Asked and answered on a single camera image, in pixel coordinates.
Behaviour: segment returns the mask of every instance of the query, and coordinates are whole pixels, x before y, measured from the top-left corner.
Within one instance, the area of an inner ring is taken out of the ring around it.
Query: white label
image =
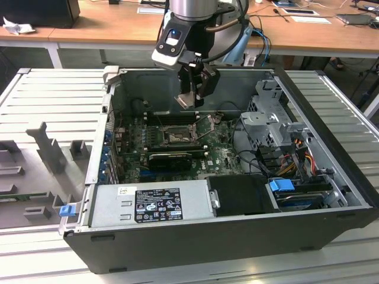
[[[171,211],[171,216],[181,215],[182,211]]]
[[[136,186],[123,186],[118,188],[118,194],[117,195],[133,195],[136,193],[137,187]]]

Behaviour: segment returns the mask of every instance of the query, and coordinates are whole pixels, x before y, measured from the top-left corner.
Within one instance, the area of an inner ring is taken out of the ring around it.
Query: metal slotted surface
[[[314,71],[293,71],[288,72],[288,75],[363,174],[378,190],[378,130],[327,77],[319,76]],[[288,107],[297,120],[302,121],[294,105],[289,103]]]
[[[47,136],[59,146],[72,140],[92,145],[103,96],[102,69],[31,69],[22,74],[0,102],[0,141],[36,149],[25,131],[30,121],[44,121]]]

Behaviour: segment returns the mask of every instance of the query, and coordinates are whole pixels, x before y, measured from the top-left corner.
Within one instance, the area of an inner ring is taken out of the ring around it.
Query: paper
[[[137,9],[137,14],[152,14],[152,15],[163,15],[165,13],[164,8],[145,8],[139,7]]]
[[[11,34],[15,34],[18,36],[19,34],[27,34],[36,31],[30,24],[16,24],[14,22],[8,21],[4,17],[3,20],[4,25],[2,25],[2,27],[9,31]]]
[[[326,18],[291,16],[295,22],[312,22],[313,24],[331,24]]]

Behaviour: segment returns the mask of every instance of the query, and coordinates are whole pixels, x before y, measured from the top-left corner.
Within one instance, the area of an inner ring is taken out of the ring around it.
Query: blue tab
[[[269,183],[271,190],[274,191],[294,191],[295,187],[290,179],[275,179]]]
[[[61,217],[74,217],[76,205],[64,205],[60,207],[59,216]]]

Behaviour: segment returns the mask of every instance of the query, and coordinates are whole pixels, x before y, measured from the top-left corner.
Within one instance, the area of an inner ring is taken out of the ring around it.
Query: desk
[[[319,0],[329,7],[338,7],[342,0]],[[337,13],[358,13],[349,6],[338,10],[318,5],[309,8],[321,16]],[[37,33],[14,36],[0,31],[0,46],[44,47],[49,51],[55,68],[62,68],[58,49],[100,50],[153,50],[155,47],[161,15],[137,14],[137,4],[122,2],[109,5],[108,1],[91,2],[79,0],[81,14],[73,29],[37,28]],[[253,4],[249,13],[269,5]],[[274,7],[267,7],[257,14],[275,15]],[[369,27],[343,26],[337,18],[328,18],[332,24],[298,23],[287,17],[262,17],[265,34],[272,41],[271,54],[297,56],[336,56],[376,58],[379,55],[379,32]],[[252,18],[255,25],[258,19]],[[262,48],[260,38],[252,38],[248,49],[258,52]]]

